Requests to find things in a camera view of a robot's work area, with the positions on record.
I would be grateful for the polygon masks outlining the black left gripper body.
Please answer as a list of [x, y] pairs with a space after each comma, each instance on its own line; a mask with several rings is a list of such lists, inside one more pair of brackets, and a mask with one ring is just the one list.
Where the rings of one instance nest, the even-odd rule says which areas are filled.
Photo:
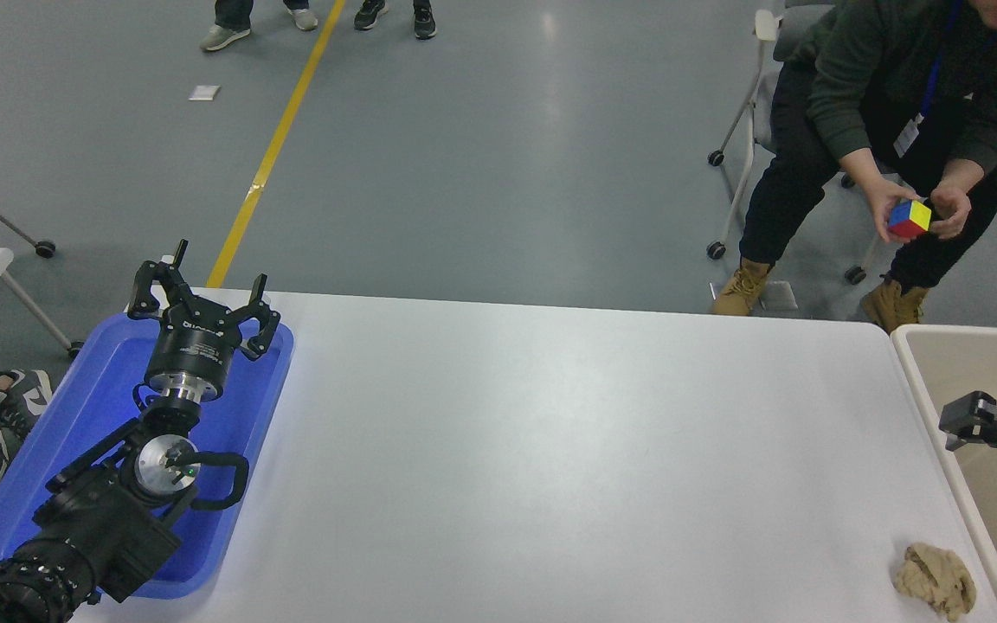
[[147, 385], [162, 388], [178, 375], [195, 377], [211, 388], [222, 388], [227, 380], [234, 352], [241, 344], [237, 324], [200, 324], [187, 319], [159, 317], [161, 331], [147, 366]]

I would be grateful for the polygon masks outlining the person's right hand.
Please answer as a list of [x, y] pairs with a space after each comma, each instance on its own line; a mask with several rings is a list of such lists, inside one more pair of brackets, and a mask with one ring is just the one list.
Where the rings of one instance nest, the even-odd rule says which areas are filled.
[[909, 236], [897, 235], [889, 230], [891, 211], [901, 202], [918, 202], [918, 194], [913, 189], [894, 183], [878, 173], [858, 173], [855, 175], [850, 173], [850, 175], [855, 184], [863, 190], [867, 205], [869, 205], [872, 224], [878, 237], [886, 243], [910, 243]]

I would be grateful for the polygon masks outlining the person's left hand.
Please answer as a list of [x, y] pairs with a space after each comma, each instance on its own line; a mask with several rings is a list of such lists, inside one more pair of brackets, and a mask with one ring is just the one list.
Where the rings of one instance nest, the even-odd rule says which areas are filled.
[[936, 214], [929, 225], [931, 234], [943, 241], [961, 235], [972, 212], [972, 203], [959, 183], [942, 180], [929, 194], [929, 204]]

